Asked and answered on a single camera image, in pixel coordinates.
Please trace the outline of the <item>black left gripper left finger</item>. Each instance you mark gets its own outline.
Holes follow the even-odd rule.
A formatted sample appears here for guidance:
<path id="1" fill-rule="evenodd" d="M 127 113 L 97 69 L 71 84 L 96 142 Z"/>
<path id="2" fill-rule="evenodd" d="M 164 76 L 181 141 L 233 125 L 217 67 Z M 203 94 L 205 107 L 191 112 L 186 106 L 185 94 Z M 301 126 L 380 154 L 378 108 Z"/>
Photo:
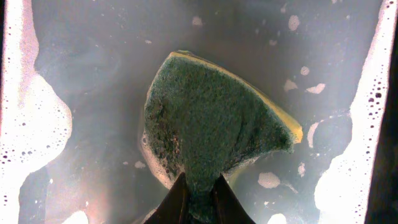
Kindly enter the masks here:
<path id="1" fill-rule="evenodd" d="M 144 224 L 185 224 L 188 221 L 190 191 L 181 173 L 156 211 Z"/>

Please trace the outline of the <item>green yellow sponge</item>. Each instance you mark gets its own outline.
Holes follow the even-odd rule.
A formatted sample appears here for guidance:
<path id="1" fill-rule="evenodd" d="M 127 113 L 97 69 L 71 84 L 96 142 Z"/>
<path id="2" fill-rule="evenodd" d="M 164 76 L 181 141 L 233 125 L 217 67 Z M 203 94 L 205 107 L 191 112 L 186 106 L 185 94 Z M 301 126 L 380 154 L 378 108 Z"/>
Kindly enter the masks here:
<path id="1" fill-rule="evenodd" d="M 188 51 L 171 52 L 147 92 L 142 155 L 166 188 L 186 180 L 189 223 L 216 222 L 218 178 L 290 153 L 302 138 L 301 125 L 260 90 Z"/>

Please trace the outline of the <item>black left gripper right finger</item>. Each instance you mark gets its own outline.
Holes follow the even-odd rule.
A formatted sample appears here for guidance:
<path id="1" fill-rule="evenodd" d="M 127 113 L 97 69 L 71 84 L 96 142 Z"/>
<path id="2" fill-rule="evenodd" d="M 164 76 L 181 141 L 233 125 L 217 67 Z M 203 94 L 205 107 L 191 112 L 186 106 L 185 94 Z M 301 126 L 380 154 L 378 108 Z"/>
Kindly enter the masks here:
<path id="1" fill-rule="evenodd" d="M 243 209 L 226 179 L 220 175 L 211 190 L 217 224 L 255 224 Z"/>

